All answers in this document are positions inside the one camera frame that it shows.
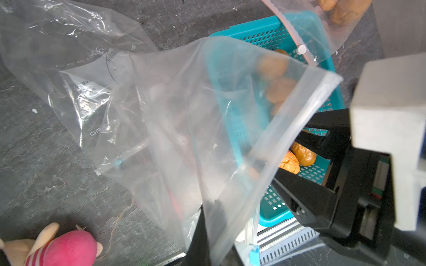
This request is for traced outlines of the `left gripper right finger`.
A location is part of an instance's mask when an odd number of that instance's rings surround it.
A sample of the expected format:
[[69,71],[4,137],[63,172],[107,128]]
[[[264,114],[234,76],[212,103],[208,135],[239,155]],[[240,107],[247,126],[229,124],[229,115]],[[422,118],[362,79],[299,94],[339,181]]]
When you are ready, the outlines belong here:
[[220,266],[232,249],[234,241],[243,228],[245,211],[229,209],[216,199],[213,204],[213,266]]

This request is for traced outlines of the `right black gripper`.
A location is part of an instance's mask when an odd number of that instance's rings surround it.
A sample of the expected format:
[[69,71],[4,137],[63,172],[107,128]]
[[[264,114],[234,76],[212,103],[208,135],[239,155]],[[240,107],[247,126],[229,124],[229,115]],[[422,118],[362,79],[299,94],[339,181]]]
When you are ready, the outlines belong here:
[[[301,131],[296,137],[298,144],[328,160],[345,154],[351,138],[348,109],[315,113],[306,127],[327,133],[319,136]],[[382,196],[373,194],[382,157],[377,152],[350,147],[338,175],[345,178],[343,185],[336,186],[339,199],[330,189],[281,168],[272,185],[300,224],[317,231],[330,228],[320,237],[335,252],[369,264],[388,264],[394,246],[425,263],[426,191],[420,192],[417,228],[397,229],[396,189],[390,169],[385,171]]]

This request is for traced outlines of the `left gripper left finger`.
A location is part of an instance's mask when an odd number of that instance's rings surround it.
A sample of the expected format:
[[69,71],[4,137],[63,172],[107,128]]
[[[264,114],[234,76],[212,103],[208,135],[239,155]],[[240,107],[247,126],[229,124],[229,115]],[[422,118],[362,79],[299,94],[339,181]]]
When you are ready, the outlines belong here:
[[183,259],[182,266],[210,266],[210,249],[206,231],[203,206],[200,208],[200,216],[195,228],[192,242]]

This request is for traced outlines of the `clear pink-dotted zipper bag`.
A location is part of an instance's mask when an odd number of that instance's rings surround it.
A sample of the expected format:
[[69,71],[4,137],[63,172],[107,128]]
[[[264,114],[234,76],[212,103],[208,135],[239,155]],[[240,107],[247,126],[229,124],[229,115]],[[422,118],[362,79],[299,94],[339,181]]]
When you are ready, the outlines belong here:
[[284,25],[296,44],[297,54],[309,65],[318,65],[336,52],[358,22],[332,24],[317,1],[263,1]]

